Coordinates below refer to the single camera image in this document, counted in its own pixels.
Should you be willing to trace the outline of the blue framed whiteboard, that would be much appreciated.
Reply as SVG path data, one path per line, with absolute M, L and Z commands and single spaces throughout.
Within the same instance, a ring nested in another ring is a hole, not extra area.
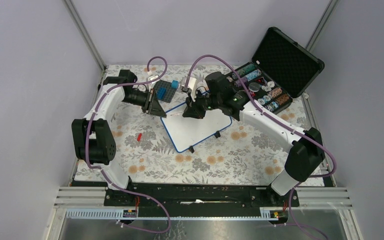
M 161 117 L 161 123 L 178 153 L 188 151 L 189 146 L 214 137 L 216 131 L 223 131 L 233 123 L 230 116 L 221 110 L 207 111 L 203 119 L 186 118 L 180 115 L 169 116 L 173 113 L 183 113 L 186 103 L 181 103 L 166 111 L 166 117 Z

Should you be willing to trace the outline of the white marker pen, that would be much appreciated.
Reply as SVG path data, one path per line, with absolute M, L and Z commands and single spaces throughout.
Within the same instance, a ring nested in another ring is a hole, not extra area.
M 183 115 L 182 112 L 176 112 L 176 113 L 172 113 L 172 114 L 170 114 L 168 116 L 172 117 L 172 116 L 182 116 L 182 115 Z

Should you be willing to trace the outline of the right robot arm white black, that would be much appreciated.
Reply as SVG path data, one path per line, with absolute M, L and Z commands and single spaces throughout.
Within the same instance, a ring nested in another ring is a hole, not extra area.
M 314 127 L 305 130 L 277 116 L 258 102 L 258 94 L 250 90 L 252 81 L 236 77 L 236 81 L 229 81 L 219 71 L 210 74 L 206 80 L 207 93 L 199 91 L 195 78 L 184 77 L 179 84 L 180 90 L 187 93 L 183 117 L 202 120 L 207 112 L 219 110 L 276 141 L 288 155 L 284 169 L 269 184 L 266 198 L 271 205 L 279 206 L 288 192 L 314 177 L 313 172 L 325 159 L 321 133 Z

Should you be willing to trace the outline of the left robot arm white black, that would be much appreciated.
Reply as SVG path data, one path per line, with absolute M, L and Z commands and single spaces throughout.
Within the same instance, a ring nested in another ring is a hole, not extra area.
M 114 162 L 116 142 L 110 128 L 120 103 L 141 108 L 148 115 L 167 116 L 154 90 L 139 83 L 129 69 L 122 69 L 118 76 L 108 76 L 103 81 L 97 100 L 91 110 L 71 124 L 75 155 L 84 160 L 92 170 L 98 170 L 112 190 L 117 190 L 116 199 L 124 206 L 132 204 L 135 192 L 128 187 L 128 174 Z

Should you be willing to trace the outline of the blue lego brick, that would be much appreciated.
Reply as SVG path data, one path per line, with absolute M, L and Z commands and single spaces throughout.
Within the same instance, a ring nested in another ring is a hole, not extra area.
M 166 91 L 167 90 L 163 87 L 159 88 L 156 93 L 157 99 L 162 101 L 164 99 Z

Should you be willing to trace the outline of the dark grey lego baseplate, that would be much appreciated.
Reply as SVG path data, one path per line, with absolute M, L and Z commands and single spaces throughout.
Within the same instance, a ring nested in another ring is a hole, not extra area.
M 153 85 L 153 89 L 156 91 L 157 99 L 165 103 L 170 103 L 172 101 L 178 87 L 179 82 L 176 80 L 171 82 L 159 80 Z

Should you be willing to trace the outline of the light blue cube block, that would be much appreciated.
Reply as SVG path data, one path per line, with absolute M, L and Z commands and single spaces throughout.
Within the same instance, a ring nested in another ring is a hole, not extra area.
M 173 80 L 173 81 L 171 82 L 171 88 L 173 88 L 173 89 L 177 89 L 178 87 L 179 87 L 179 82 L 176 81 L 176 80 Z

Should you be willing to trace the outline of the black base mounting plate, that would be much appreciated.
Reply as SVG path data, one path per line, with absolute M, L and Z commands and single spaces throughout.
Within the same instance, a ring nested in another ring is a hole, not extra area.
M 128 192 L 108 188 L 104 206 L 168 208 L 202 206 L 204 208 L 273 208 L 288 206 L 289 196 L 280 196 L 268 186 L 204 185 L 131 182 Z

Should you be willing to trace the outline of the black poker chip case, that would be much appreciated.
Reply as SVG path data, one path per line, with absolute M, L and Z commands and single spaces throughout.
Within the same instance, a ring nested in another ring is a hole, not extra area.
M 325 63 L 311 54 L 277 27 L 267 29 L 250 62 L 226 75 L 240 87 L 257 83 L 259 91 L 251 95 L 267 110 L 278 114 L 300 97 L 323 71 Z

